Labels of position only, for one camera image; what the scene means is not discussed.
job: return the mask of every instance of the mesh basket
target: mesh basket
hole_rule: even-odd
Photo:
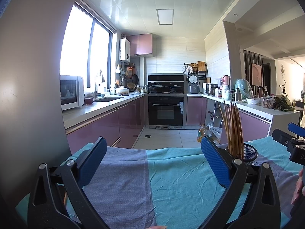
[[[249,144],[244,143],[244,162],[245,164],[252,165],[253,161],[257,158],[257,150]]]

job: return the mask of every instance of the white countertop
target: white countertop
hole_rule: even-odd
[[[207,95],[207,94],[188,94],[188,96],[202,96],[202,97],[206,97],[208,99],[212,99],[214,101],[221,102],[221,103],[223,103],[225,101],[226,104],[230,104],[231,102],[233,102],[233,101],[224,100],[223,98],[216,98],[212,95]],[[266,118],[270,121],[272,121],[272,118],[274,116],[299,113],[299,111],[284,112],[284,111],[274,110],[274,109],[270,109],[270,108],[263,108],[262,106],[259,106],[259,105],[249,105],[246,102],[236,102],[236,104],[239,109],[252,113],[252,114],[255,114],[262,118]]]
[[[76,124],[82,123],[94,116],[105,113],[116,107],[122,106],[125,103],[133,101],[137,98],[144,96],[140,93],[130,93],[129,96],[124,96],[120,99],[110,102],[93,102],[92,105],[85,105],[77,108],[71,108],[63,111],[63,123],[65,129],[70,128]]]

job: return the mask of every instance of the painting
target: painting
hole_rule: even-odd
[[[252,85],[263,86],[262,67],[257,64],[252,64]]]

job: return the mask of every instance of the wooden cutting board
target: wooden cutting board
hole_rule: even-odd
[[[205,62],[203,61],[198,61],[198,70],[199,71],[206,71],[206,66],[205,66]]]

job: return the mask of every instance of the human hand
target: human hand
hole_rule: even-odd
[[[305,196],[305,186],[303,184],[302,177],[303,177],[303,169],[301,169],[301,171],[299,172],[299,179],[295,185],[295,191],[293,193],[293,197],[291,200],[292,205],[295,204],[295,201],[301,196],[301,193]]]
[[[150,228],[147,228],[147,229],[166,229],[167,226],[155,226],[155,227],[150,227]]]

